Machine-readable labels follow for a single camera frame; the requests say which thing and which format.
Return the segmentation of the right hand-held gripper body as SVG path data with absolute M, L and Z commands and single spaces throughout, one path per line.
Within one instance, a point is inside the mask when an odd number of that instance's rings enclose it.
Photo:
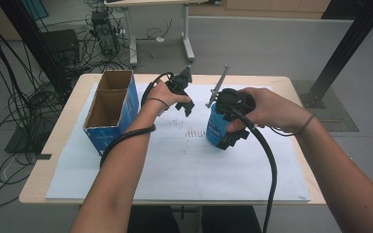
M 230 87 L 222 88 L 229 69 L 229 65 L 224 65 L 224 70 L 218 82 L 210 90 L 211 95 L 205 106 L 208 109 L 215 106 L 217 114 L 223 115 L 224 120 L 232 121 L 253 111 L 255 109 L 255 100 L 248 93 L 240 92 Z

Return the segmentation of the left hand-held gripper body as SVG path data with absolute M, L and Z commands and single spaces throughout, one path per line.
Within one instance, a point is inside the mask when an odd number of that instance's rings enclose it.
M 180 74 L 171 76 L 165 83 L 169 90 L 178 95 L 186 95 L 185 89 L 192 83 L 190 67 L 187 66 Z

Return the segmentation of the blue can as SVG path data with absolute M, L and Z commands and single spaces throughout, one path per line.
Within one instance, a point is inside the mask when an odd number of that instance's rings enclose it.
M 207 123 L 206 138 L 209 143 L 215 147 L 218 147 L 219 141 L 228 134 L 226 126 L 229 122 L 223 117 L 224 114 L 219 114 L 217 112 L 217 105 L 213 104 L 211 106 L 211 113 Z

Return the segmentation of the blue cardboard box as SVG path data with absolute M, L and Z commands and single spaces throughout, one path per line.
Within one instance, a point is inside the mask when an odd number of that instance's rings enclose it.
M 132 71 L 103 73 L 84 123 L 84 132 L 99 154 L 130 126 L 139 105 Z

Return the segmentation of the person's left hand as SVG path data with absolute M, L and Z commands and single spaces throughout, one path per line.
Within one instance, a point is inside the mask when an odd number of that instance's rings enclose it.
M 158 81 L 150 93 L 147 95 L 147 98 L 158 98 L 167 103 L 170 107 L 176 103 L 188 103 L 191 99 L 186 95 L 178 95 L 172 93 L 167 85 L 163 81 Z M 150 116 L 158 117 L 165 112 L 165 107 L 158 101 L 146 101 L 141 107 L 142 113 L 147 113 Z

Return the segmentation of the person's right hand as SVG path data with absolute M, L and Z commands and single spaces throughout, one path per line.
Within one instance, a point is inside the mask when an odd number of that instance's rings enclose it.
M 312 115 L 268 88 L 246 87 L 241 92 L 250 94 L 255 100 L 255 109 L 246 114 L 246 118 L 259 127 L 278 127 L 285 132 L 294 133 Z

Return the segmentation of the black wrist band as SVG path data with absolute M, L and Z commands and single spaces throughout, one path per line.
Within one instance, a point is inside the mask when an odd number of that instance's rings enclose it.
M 294 132 L 294 133 L 288 133 L 288 132 L 285 132 L 284 130 L 282 130 L 281 128 L 278 128 L 278 127 L 272 127 L 270 126 L 269 128 L 276 134 L 280 135 L 280 136 L 283 136 L 283 137 L 290 137 L 290 136 L 296 136 L 296 135 L 299 135 L 301 134 L 306 128 L 307 126 L 309 125 L 309 123 L 315 118 L 315 115 L 311 115 L 308 120 L 303 124 L 303 126 L 297 131 L 297 132 Z
M 154 100 L 154 101 L 158 101 L 158 102 L 160 102 L 161 104 L 163 104 L 164 107 L 165 107 L 165 111 L 168 110 L 169 107 L 170 107 L 167 103 L 165 103 L 163 100 L 160 100 L 160 99 L 158 99 L 158 98 L 147 98 L 147 99 L 146 99 L 146 101 L 152 101 L 152 100 Z

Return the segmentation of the white table mat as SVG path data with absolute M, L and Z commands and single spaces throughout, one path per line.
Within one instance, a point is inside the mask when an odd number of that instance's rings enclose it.
M 264 202 L 271 186 L 265 151 L 254 136 L 220 150 L 206 138 L 210 84 L 192 84 L 186 92 L 194 102 L 190 116 L 170 109 L 156 122 L 146 163 L 134 200 L 175 202 Z M 84 121 L 94 97 L 85 99 L 58 159 L 48 199 L 85 199 L 99 171 L 100 156 L 84 132 Z

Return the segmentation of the white background desk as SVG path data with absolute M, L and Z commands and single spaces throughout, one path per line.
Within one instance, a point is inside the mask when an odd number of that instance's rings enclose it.
M 138 52 L 136 36 L 134 34 L 134 27 L 132 24 L 131 12 L 133 9 L 154 8 L 156 6 L 165 6 L 166 8 L 170 8 L 172 5 L 181 6 L 184 26 L 180 39 L 183 42 L 187 60 L 192 62 L 195 56 L 189 39 L 189 5 L 202 4 L 207 1 L 208 0 L 104 0 L 104 4 L 107 8 L 120 8 L 123 10 L 126 23 L 125 32 L 127 34 L 129 45 L 129 62 L 132 67 L 135 67 L 138 64 Z

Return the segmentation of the person's legs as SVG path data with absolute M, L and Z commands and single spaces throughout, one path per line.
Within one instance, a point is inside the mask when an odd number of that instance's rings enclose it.
M 203 233 L 262 233 L 252 206 L 204 206 Z M 133 206 L 127 233 L 181 233 L 170 206 Z

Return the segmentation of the black computer tower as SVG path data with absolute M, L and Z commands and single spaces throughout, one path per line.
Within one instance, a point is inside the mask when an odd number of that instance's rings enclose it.
M 93 32 L 104 55 L 118 53 L 116 35 L 109 21 L 108 11 L 93 11 L 91 15 Z

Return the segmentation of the black equipment box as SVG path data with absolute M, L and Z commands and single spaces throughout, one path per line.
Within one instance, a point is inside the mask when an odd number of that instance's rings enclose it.
M 80 45 L 73 29 L 43 32 L 42 37 L 57 63 L 64 66 L 78 63 Z

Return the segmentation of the black metal stand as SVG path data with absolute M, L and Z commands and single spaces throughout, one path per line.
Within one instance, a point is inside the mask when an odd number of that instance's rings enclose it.
M 0 8 L 29 48 L 57 94 L 62 97 L 70 94 L 72 92 L 70 83 L 51 56 L 35 19 L 27 12 L 22 1 L 0 0 Z

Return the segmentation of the black metal post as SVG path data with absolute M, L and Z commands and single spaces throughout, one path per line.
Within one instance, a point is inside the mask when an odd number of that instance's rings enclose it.
M 369 0 L 347 30 L 316 81 L 307 92 L 300 95 L 300 100 L 305 108 L 322 107 L 325 94 L 372 29 L 373 0 Z

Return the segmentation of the black stand base plate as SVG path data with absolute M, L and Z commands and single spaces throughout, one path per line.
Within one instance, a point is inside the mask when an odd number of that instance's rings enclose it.
M 18 128 L 5 147 L 7 153 L 35 152 L 40 153 L 46 144 L 50 133 L 42 130 L 27 131 Z

